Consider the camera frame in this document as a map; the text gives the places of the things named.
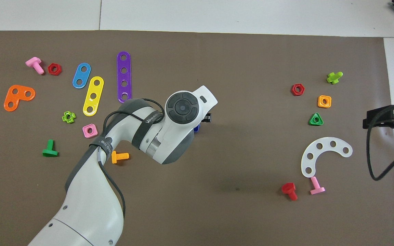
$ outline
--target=toy bolt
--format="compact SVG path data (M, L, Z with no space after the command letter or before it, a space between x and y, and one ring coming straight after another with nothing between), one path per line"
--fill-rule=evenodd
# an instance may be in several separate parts
M317 181L317 178L315 176L311 177L311 181L313 182L314 185L314 190L311 190L311 195L324 192L325 188L320 187L319 182Z
M37 57L33 57L30 60L26 61L25 64L29 67L33 67L37 73L39 74L44 74L45 72L43 71L42 67L40 67L39 63L41 63L42 61L37 58Z
M297 200L297 195L294 192L295 190L296 190L296 186L294 186L294 183L286 183L285 185L282 186L282 192L284 194L288 194L288 196L292 201Z
M42 151L42 155L45 157L56 157L59 152L53 150L54 140L50 139L47 143L47 149Z
M338 79L341 78L341 76L343 76L342 72L330 73L328 74L328 78L326 80L328 81L328 83L336 84L338 83Z
M116 151L112 151L112 163L116 164L117 160L127 160L129 159L129 153L121 153L121 154L116 154Z

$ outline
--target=green bolt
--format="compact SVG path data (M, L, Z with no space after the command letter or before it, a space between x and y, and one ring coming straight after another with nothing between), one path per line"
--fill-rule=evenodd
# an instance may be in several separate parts
M336 84L338 83L338 79L341 78L341 76L343 76L342 72L330 73L328 74L328 78L326 80L328 81L328 83Z
M59 152L53 150L54 140L50 139L47 143L47 149L42 150L42 155L45 157L56 157Z

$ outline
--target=plastic toy piece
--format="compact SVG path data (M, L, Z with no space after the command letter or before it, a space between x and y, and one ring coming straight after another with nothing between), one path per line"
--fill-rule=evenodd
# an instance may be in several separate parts
M88 82L89 75L91 74L91 66L87 63L81 63L78 65L77 70L75 71L74 78L72 79L72 86L77 89L81 89L86 86Z
M296 186L294 186L294 183L286 183L285 185L282 186L282 192L284 194L288 194L288 196L292 201L297 200L296 192L294 192L295 190L296 190Z
M291 93L293 93L293 95L295 95L295 96L302 95L304 91L305 91L305 87L303 87L302 84L294 84L291 87Z
M321 95L319 96L319 100L317 101L317 106L321 108L330 108L332 98L330 96Z
M194 127L194 132L198 132L200 130L200 124L196 127Z
M300 168L305 177L311 178L316 175L316 160L323 152L326 151L337 152L343 157L349 157L352 155L352 147L345 141L336 137L319 138L310 143L302 155Z
M62 120L68 124L74 123L75 114L71 113L71 111L64 112Z
M321 126L323 125L322 117L320 117L319 113L315 113L310 118L310 125L311 126Z
M311 195L314 195L314 194L317 194L317 193L325 191L325 188L320 187L319 182L317 181L316 177L314 177L314 176L311 177L311 182L313 182L313 185L314 185L314 190L310 191Z
M26 61L25 65L34 68L34 70L36 70L36 72L39 73L39 74L44 74L45 71L39 65L39 63L41 63L41 62L42 61L39 58L33 57L30 60Z
M337 74L330 73L328 74L328 78L326 80L328 81L328 83L336 84L338 83L338 79L341 78L341 76L343 76L342 72L338 72Z
M4 109L8 112L14 111L17 109L20 100L30 101L34 96L36 96L36 91L33 88L17 84L12 85L8 89L7 96L4 101Z
M53 150L54 140L50 139L47 143L47 148L42 150L42 156L45 157L56 157L59 152Z
M52 75L59 75L62 72L62 66L57 63L51 63L48 66L48 73Z
M112 151L112 163L116 164L117 160L127 160L130 158L129 153L116 154L116 151Z
M104 80L100 76L93 77L91 82L89 82L88 93L86 94L83 106L84 115L92 116L97 113L98 104L100 104L101 92L103 91L103 85Z
M125 51L121 51L116 57L116 78L118 83L118 101L123 103L132 98L130 54Z
M84 137L86 137L86 138L97 136L97 134L98 134L97 127L94 124L89 124L87 126L83 126L83 134L84 134Z

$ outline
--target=orange square nut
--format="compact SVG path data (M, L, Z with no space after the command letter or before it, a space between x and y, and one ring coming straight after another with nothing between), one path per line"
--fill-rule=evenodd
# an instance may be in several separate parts
M330 96L321 95L319 96L319 100L317 102L317 106L321 108L330 108L331 107L331 100Z

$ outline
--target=black control button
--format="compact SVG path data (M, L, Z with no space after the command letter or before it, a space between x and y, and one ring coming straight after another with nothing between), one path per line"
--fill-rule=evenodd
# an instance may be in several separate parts
M181 94L181 93L177 93L177 94L174 94L172 97L170 97L170 99L168 100L168 105L167 105L167 107L173 108L173 107L174 107L174 103L175 103L177 100L180 99L180 94Z
M175 111L180 115L186 115L191 110L191 104L186 100L180 100L175 104Z
M183 120L184 120L183 117L178 115L176 112L174 112L174 110L169 111L168 115L171 117L172 121L179 123L179 124L183 123Z
M194 107L191 109L191 113L186 116L186 121L189 123L197 117L198 108Z
M197 98L189 92L183 92L182 97L187 99L192 105L197 104Z

